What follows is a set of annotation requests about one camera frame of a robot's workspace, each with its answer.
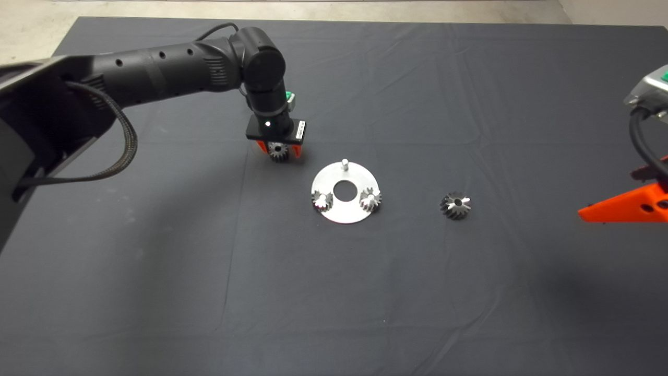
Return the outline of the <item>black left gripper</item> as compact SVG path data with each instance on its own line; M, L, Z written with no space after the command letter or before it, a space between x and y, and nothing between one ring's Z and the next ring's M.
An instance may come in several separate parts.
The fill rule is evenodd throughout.
M261 117L251 116L246 127L245 136L249 140L259 141L264 153L269 153L269 143L291 145L292 155L302 155L307 122L290 116Z

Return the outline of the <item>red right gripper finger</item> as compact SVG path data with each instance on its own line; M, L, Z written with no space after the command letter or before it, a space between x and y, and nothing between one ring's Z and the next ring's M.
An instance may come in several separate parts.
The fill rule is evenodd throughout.
M656 169L651 164L647 164L633 170L632 172L630 172L630 176L633 180L636 181L649 181L649 180L656 180L661 182L667 181L666 174L660 173L659 170Z
M641 186L583 207L578 216L589 223L666 223L667 185Z

